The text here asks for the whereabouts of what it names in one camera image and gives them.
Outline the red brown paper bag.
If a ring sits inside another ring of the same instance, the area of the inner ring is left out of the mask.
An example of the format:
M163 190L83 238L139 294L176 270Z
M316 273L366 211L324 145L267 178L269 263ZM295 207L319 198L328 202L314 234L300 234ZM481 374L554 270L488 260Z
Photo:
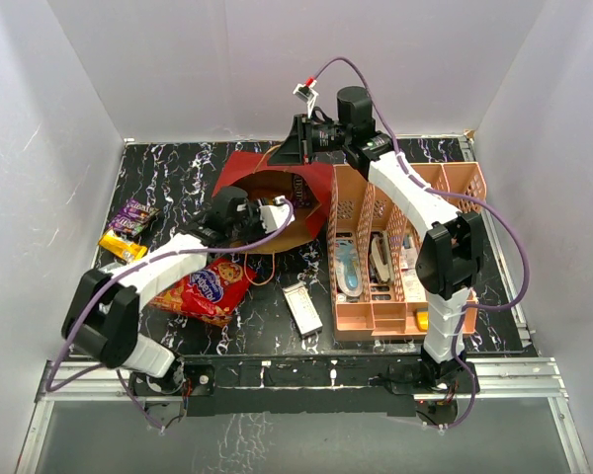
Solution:
M316 239L327 221L331 206L333 166L313 162L305 165L271 166L267 164L271 153L234 151L230 154L213 188L218 193L225 187L236 187L250 199L285 196L291 201L292 174L301 175L307 182L312 207L295 208L295 220L278 237L260 247L247 251L250 255L269 255L290 251Z

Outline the red cookie snack bag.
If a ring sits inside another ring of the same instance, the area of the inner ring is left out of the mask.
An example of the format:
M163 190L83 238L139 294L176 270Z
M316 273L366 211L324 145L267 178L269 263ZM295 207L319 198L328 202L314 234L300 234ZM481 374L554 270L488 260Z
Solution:
M230 323L256 275L248 266L218 258L204 269L181 278L148 305L224 327Z

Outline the purple candy bar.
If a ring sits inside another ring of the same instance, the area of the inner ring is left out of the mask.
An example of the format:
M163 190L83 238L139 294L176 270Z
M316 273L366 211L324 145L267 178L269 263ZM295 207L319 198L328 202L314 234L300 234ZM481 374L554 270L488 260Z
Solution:
M129 219L144 224L155 218L159 213L159 209L130 198L124 205L122 213Z

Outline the yellow candy bar wrapper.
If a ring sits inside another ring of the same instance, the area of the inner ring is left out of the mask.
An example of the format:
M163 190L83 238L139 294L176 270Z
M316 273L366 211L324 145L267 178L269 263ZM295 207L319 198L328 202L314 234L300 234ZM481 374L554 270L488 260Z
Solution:
M122 259L126 263L132 263L142 259L148 252L148 248L130 241L128 238L108 229L100 238L98 245Z

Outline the dark silver snack wrapper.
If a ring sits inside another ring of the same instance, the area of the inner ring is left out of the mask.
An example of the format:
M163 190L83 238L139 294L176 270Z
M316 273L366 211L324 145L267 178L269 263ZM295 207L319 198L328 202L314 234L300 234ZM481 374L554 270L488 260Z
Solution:
M110 274L113 271L115 271L116 269L122 268L123 266L124 266L124 264L121 264L119 262L112 262L112 263L109 263L107 265L104 265L104 266L100 267L100 271L103 272L103 273Z

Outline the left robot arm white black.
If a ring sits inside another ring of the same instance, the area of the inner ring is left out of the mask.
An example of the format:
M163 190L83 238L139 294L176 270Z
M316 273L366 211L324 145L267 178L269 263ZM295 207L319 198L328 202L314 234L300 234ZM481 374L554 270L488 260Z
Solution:
M64 345L106 368L143 374L154 391L178 392L185 378L183 363L140 333L141 311L178 280L202 270L209 254L252 250L292 217L293 208L282 197L253 199L236 187L221 189L184 231L144 258L112 271L85 273L61 329Z

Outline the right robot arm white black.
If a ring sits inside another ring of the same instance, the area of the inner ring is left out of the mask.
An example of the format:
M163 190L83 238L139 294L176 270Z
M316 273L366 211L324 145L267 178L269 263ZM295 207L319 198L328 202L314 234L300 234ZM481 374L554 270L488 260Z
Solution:
M414 380L435 392L446 390L460 373L472 373L465 362L463 326L470 291L483 267L480 215L456 208L412 169L396 139L377 129L366 88L338 91L337 119L316 106L312 81L296 85L294 94L307 111L294 116L269 165L305 165L319 152L342 151L347 163L410 221L421 239L415 272L428 296L429 323Z

